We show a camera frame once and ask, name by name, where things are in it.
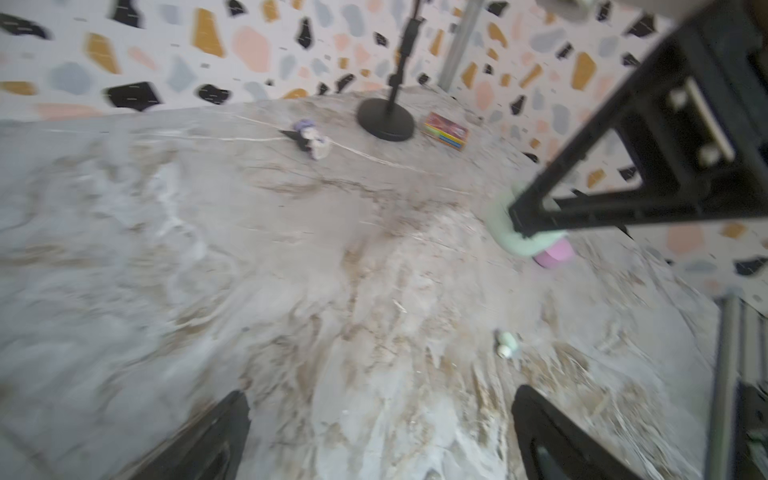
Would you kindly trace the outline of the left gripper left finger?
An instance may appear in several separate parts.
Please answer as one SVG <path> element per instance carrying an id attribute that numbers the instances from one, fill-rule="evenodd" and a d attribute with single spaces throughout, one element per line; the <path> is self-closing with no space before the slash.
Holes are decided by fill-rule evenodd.
<path id="1" fill-rule="evenodd" d="M 133 477 L 232 480 L 237 477 L 250 424 L 246 395 L 234 390 L 182 431 Z"/>

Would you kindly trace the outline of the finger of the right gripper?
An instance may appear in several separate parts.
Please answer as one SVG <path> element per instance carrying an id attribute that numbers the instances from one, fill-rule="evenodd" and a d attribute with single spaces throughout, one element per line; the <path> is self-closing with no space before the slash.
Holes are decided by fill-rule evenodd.
<path id="1" fill-rule="evenodd" d="M 668 34 L 509 205 L 516 232 L 767 214 L 767 5 L 712 1 Z"/>

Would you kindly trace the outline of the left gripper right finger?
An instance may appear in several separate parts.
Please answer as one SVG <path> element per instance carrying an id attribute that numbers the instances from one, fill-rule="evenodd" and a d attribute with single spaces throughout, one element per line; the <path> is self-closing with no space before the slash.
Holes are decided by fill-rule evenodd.
<path id="1" fill-rule="evenodd" d="M 636 479 L 638 475 L 529 385 L 511 407 L 529 479 Z"/>

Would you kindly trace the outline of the mint earbud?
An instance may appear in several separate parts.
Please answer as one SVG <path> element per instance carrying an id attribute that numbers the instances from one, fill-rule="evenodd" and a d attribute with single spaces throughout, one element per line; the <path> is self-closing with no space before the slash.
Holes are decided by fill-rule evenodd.
<path id="1" fill-rule="evenodd" d="M 507 331 L 499 331 L 496 335 L 496 354 L 503 359 L 510 359 L 519 349 L 514 335 Z"/>

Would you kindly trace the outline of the pink charging case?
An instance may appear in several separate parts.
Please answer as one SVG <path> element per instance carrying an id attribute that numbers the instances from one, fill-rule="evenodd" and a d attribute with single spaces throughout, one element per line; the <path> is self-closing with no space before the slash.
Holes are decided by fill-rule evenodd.
<path id="1" fill-rule="evenodd" d="M 533 260 L 542 268 L 553 269 L 567 263 L 575 256 L 575 251 L 569 240 L 560 238 L 547 249 L 533 257 Z"/>

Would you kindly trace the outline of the mint green charging case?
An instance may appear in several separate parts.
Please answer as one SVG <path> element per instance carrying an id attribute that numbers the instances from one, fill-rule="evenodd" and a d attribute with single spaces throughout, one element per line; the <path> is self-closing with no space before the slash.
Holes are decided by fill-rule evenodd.
<path id="1" fill-rule="evenodd" d="M 508 209 L 524 191 L 521 183 L 497 195 L 486 206 L 483 222 L 495 242 L 508 254 L 523 258 L 532 258 L 567 236 L 566 231 L 547 231 L 525 237 L 517 232 Z"/>

